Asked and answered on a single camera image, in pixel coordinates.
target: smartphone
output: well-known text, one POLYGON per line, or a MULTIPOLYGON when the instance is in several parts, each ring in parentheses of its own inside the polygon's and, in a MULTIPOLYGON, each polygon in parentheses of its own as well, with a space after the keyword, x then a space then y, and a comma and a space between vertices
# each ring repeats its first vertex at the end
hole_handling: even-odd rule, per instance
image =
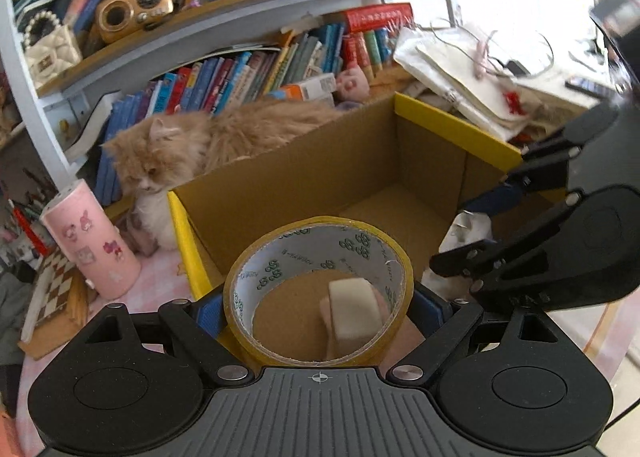
POLYGON ((573 89, 574 91, 581 92, 583 94, 587 94, 598 100, 609 100, 618 94, 612 88, 607 87, 601 83, 597 83, 591 81, 586 78, 581 78, 579 76, 572 76, 566 82, 564 82, 564 86, 569 89, 573 89))

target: chessboard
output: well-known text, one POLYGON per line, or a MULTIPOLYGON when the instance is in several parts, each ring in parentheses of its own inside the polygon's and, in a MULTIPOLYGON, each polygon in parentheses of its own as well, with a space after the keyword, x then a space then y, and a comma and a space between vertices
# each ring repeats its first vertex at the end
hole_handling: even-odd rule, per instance
POLYGON ((96 296, 87 286, 84 275, 59 248, 42 261, 36 281, 48 267, 53 270, 52 277, 38 311, 31 341, 18 342, 25 354, 34 360, 65 344, 84 327, 89 303, 96 296))

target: white sponge block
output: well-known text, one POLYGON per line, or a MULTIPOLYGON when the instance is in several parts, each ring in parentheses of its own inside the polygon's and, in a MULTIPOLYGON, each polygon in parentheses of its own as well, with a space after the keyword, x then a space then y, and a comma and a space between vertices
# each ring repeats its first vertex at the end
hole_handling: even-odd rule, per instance
POLYGON ((338 358, 357 351, 382 328, 380 308, 369 280, 331 281, 329 303, 338 358))

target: stack of books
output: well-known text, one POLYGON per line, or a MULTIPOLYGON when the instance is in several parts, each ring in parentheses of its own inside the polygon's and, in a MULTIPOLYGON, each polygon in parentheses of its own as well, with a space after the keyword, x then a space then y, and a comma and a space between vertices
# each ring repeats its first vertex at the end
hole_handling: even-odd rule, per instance
MULTIPOLYGON (((297 93, 300 99, 328 101, 328 88, 335 89, 334 75, 343 66, 357 62, 372 80, 391 62, 390 46, 401 27, 396 24, 411 25, 413 12, 410 4, 378 4, 323 19, 325 23, 318 28, 297 34, 289 31, 272 44, 219 50, 151 80, 144 90, 113 104, 105 141, 154 114, 220 114, 295 84, 297 91, 280 91, 276 96, 297 93), (301 82, 311 78, 317 79, 320 90, 308 97, 308 88, 301 82)), ((94 193, 103 206, 122 196, 104 152, 94 193)))

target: orange long-haired cat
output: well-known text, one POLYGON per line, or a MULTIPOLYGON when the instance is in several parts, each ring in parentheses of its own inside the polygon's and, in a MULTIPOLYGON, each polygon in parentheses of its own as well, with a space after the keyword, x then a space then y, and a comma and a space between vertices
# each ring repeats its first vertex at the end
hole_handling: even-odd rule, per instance
POLYGON ((210 118, 203 112, 150 116, 103 147, 125 195, 136 197, 143 228, 175 249, 166 194, 216 167, 281 147, 339 117, 318 102, 259 100, 210 118))

